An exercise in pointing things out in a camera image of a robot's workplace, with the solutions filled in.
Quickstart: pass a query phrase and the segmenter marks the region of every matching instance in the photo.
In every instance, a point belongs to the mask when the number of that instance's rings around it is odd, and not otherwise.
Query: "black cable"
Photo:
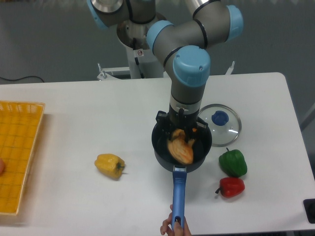
[[[141,78],[142,78],[142,79],[145,79],[144,74],[142,73],[142,71],[141,71],[141,69],[140,69],[140,63],[139,63],[138,58],[134,58],[134,60],[136,61],[136,65],[137,65],[137,67],[138,67],[138,70],[139,70],[139,73],[140,73]]]
[[[38,79],[40,79],[43,83],[45,82],[42,78],[40,78],[39,76],[36,76],[36,75],[29,75],[29,76],[25,76],[25,77],[22,77],[22,78],[19,78],[19,79],[15,79],[15,80],[6,79],[6,78],[0,76],[0,79],[6,80],[6,81],[19,81],[19,80],[23,80],[23,79],[27,79],[27,78],[38,78]]]

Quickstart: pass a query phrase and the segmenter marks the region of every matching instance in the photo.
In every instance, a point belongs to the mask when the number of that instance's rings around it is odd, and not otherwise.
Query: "gray floor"
[[[287,78],[299,121],[315,102],[315,1],[222,0],[243,13],[241,37],[209,49],[212,74],[281,72]],[[157,0],[174,24],[191,19],[183,0]],[[102,67],[127,66],[116,28],[100,31],[86,0],[0,3],[0,76],[37,75],[46,82],[95,80]],[[36,83],[27,79],[23,83]],[[315,121],[303,138],[315,167]]]

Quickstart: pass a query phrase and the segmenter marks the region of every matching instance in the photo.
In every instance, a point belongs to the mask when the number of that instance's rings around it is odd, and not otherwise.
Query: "hand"
[[[178,222],[175,222],[174,231],[168,226],[172,222],[172,213],[169,214],[168,218],[163,221],[163,224],[160,228],[161,235],[167,233],[168,236],[191,236],[191,233],[188,228],[188,224],[186,222],[186,218],[184,218],[184,229]]]

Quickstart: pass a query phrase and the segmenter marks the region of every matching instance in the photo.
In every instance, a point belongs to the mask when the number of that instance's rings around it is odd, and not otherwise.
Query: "green bell pepper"
[[[247,173],[247,165],[243,154],[239,150],[227,152],[219,157],[221,169],[230,177],[241,177]]]

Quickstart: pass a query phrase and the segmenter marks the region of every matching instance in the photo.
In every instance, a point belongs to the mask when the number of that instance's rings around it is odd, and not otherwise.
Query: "white table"
[[[168,78],[0,86],[1,100],[46,103],[29,181],[17,217],[0,217],[0,235],[153,236],[172,203],[172,174],[151,144],[158,110],[168,111]],[[315,229],[303,200],[313,179],[285,78],[279,73],[212,76],[201,107],[221,103],[242,120],[230,149],[245,156],[245,191],[215,194],[224,147],[211,148],[188,174],[185,215],[193,234]],[[126,162],[113,181],[97,155]]]

